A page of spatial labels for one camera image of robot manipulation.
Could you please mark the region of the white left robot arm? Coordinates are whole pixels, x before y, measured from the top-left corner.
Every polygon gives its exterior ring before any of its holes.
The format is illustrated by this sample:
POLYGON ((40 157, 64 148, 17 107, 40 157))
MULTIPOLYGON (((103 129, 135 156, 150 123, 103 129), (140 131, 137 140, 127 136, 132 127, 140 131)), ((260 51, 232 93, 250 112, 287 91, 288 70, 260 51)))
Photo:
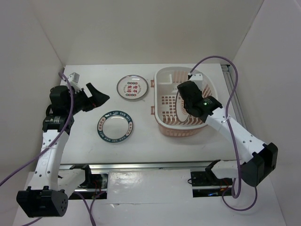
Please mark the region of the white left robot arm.
POLYGON ((68 199, 78 188, 89 187, 93 182, 88 165, 72 166, 60 170, 65 145, 69 139, 74 115, 89 112, 102 106, 109 96, 98 91, 91 83, 86 85, 91 93, 74 86, 56 86, 50 90, 51 104, 43 121, 41 156, 34 175, 23 191, 18 191, 16 201, 30 218, 62 217, 68 207, 68 199))

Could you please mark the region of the plate with orange sunburst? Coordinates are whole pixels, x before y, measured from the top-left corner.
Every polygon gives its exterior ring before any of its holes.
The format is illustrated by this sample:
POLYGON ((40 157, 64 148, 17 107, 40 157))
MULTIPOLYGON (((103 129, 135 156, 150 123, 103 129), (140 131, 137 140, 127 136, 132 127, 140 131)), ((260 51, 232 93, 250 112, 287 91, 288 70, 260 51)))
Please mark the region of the plate with orange sunburst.
POLYGON ((184 108, 184 100, 182 99, 179 91, 176 94, 175 113, 176 113, 177 120, 180 123, 185 123, 189 118, 189 114, 186 112, 184 108))

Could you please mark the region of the green rimmed white plate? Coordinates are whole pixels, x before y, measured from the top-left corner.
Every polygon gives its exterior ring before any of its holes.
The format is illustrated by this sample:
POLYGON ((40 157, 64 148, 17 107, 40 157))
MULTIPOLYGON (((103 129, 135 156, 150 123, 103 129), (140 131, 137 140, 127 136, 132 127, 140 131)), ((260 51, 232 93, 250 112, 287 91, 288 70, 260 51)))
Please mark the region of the green rimmed white plate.
POLYGON ((133 132, 134 122, 129 114, 115 110, 104 114, 98 121, 99 137, 110 144, 125 141, 133 132))

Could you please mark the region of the plate with red characters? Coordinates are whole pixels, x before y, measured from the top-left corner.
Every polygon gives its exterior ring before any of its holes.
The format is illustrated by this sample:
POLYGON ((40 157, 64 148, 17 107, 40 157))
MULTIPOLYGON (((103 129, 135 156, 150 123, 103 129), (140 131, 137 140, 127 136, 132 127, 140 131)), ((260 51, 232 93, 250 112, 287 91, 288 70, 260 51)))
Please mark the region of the plate with red characters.
POLYGON ((139 75, 127 75, 117 83, 117 93, 125 100, 136 101, 149 90, 148 82, 139 75))

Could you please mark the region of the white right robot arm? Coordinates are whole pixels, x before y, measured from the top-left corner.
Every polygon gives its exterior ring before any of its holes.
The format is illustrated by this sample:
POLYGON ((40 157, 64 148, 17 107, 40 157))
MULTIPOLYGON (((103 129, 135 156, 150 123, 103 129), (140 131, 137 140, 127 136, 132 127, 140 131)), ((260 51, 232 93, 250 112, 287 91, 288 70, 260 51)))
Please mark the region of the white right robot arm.
POLYGON ((186 112, 223 135, 238 152, 237 161, 216 160, 208 165, 206 181, 215 185, 224 178, 241 178, 249 186, 258 186, 276 167, 276 145, 264 143, 227 116, 222 104, 213 96, 204 98, 193 81, 186 81, 177 88, 186 112))

